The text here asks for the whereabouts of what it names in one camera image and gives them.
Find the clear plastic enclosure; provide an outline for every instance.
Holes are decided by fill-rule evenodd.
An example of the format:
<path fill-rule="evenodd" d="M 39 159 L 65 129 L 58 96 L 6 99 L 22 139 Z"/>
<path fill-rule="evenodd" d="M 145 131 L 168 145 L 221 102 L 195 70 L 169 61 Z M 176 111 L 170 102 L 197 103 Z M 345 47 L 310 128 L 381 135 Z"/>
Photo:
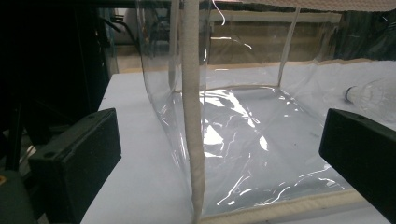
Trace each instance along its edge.
<path fill-rule="evenodd" d="M 137 1 L 145 83 L 188 183 L 180 92 L 188 15 L 179 1 L 154 2 Z M 203 217 L 351 189 L 318 154 L 324 121 L 339 108 L 396 129 L 345 99 L 350 87 L 396 79 L 395 22 L 394 10 L 200 1 Z"/>

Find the black device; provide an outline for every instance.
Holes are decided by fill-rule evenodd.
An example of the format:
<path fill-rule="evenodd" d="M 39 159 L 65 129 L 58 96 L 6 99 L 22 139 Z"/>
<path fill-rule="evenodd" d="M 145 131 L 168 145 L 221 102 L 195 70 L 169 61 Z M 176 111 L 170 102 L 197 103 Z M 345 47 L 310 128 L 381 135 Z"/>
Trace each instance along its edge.
<path fill-rule="evenodd" d="M 396 223 L 396 132 L 354 113 L 330 109 L 320 156 L 391 223 Z"/>

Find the white fabric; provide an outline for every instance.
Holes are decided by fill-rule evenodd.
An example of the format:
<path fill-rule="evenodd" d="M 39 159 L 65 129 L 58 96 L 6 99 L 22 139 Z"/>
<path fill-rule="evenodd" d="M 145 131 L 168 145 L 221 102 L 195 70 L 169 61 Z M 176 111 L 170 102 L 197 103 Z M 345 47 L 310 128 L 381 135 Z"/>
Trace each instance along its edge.
<path fill-rule="evenodd" d="M 182 30 L 182 94 L 187 150 L 190 158 L 193 223 L 202 213 L 205 192 L 205 156 L 199 100 L 199 1 L 184 1 Z"/>
<path fill-rule="evenodd" d="M 243 0 L 243 2 L 330 11 L 391 11 L 396 8 L 394 0 Z"/>
<path fill-rule="evenodd" d="M 312 195 L 298 199 L 268 204 L 247 210 L 220 214 L 214 217 L 204 218 L 202 224 L 248 224 L 259 221 L 286 217 L 306 211 L 324 209 L 358 203 L 365 201 L 354 189 L 343 190 L 335 193 Z"/>

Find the black plastic block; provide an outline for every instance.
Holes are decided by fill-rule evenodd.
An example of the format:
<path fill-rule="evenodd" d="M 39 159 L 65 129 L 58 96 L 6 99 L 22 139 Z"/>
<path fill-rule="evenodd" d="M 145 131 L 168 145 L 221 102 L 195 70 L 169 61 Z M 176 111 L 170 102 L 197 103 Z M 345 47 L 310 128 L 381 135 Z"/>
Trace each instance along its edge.
<path fill-rule="evenodd" d="M 85 117 L 38 150 L 29 163 L 49 222 L 79 223 L 120 154 L 115 109 Z"/>
<path fill-rule="evenodd" d="M 16 171 L 0 171 L 0 224 L 8 223 L 36 223 L 29 195 Z"/>
<path fill-rule="evenodd" d="M 330 109 L 320 156 L 391 223 L 396 223 L 396 132 Z"/>

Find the plastic bag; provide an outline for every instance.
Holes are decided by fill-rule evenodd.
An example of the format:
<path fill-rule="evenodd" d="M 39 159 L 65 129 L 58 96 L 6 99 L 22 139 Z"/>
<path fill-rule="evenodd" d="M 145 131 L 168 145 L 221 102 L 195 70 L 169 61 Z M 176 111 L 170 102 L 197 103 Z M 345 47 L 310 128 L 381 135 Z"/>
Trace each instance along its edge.
<path fill-rule="evenodd" d="M 396 78 L 396 52 L 390 47 L 396 42 L 395 10 L 262 2 L 199 1 L 196 38 L 190 42 L 182 38 L 190 29 L 189 1 L 149 6 L 137 1 L 148 96 L 186 178 L 182 193 L 192 197 L 194 222 L 254 222 L 362 200 L 319 156 L 318 147 L 329 108 L 361 113 L 345 100 L 345 89 Z M 194 42 L 197 52 L 183 51 Z M 182 85 L 190 82 L 181 77 L 192 73 L 182 64 L 194 54 L 192 70 L 199 77 L 198 89 L 191 91 L 201 103 L 195 107 L 201 130 L 194 133 L 202 134 L 202 141 L 201 135 L 192 141 L 201 141 L 202 151 L 194 150 L 198 157 L 192 158 L 185 132 L 191 117 L 184 100 L 190 97 Z M 202 166 L 191 165 L 200 153 L 206 188 L 197 180 Z M 275 204 L 282 204 L 283 212 L 275 213 Z"/>

